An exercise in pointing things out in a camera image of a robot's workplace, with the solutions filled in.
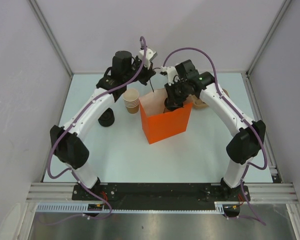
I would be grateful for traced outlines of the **orange paper bag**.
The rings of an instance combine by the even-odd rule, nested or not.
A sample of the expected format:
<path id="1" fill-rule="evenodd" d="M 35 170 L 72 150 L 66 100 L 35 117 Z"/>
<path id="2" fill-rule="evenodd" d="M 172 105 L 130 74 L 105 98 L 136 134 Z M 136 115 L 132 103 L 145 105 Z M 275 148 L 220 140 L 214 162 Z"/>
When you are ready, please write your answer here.
<path id="1" fill-rule="evenodd" d="M 165 100 L 168 97 L 164 88 L 166 78 L 156 74 L 150 81 L 153 88 L 149 93 L 139 97 L 139 109 L 142 130 L 151 145 L 185 132 L 193 103 L 187 98 L 181 108 L 168 110 L 165 107 Z"/>

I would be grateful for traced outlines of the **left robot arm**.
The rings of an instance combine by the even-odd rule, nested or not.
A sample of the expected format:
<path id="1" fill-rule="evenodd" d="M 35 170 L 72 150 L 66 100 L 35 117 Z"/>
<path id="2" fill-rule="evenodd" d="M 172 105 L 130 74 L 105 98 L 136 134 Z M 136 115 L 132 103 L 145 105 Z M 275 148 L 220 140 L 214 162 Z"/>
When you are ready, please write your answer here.
<path id="1" fill-rule="evenodd" d="M 96 84 L 96 88 L 79 112 L 63 126 L 54 125 L 50 129 L 51 152 L 56 156 L 84 185 L 83 194 L 90 200 L 100 196 L 101 188 L 97 174 L 91 169 L 88 158 L 89 150 L 84 139 L 97 120 L 104 117 L 121 95 L 127 90 L 127 85 L 139 81 L 146 85 L 152 76 L 153 59 L 157 52 L 150 48 L 142 49 L 136 57 L 129 51 L 117 51 L 112 58 L 112 65 L 108 67 L 103 77 Z"/>

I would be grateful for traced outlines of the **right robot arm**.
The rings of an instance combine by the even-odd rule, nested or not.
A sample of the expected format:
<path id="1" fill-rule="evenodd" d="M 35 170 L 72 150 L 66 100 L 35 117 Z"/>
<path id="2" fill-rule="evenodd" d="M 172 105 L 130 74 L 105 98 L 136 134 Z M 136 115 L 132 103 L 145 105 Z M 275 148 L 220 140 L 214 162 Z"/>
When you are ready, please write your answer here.
<path id="1" fill-rule="evenodd" d="M 199 73 L 191 60 L 176 66 L 162 66 L 161 75 L 166 76 L 164 88 L 167 98 L 165 107 L 174 111 L 184 105 L 189 96 L 196 96 L 207 104 L 228 128 L 232 140 L 226 146 L 230 158 L 224 177 L 220 181 L 219 196 L 232 201 L 238 196 L 246 168 L 258 155 L 264 143 L 266 125 L 246 116 L 221 89 L 215 77 L 209 72 Z"/>

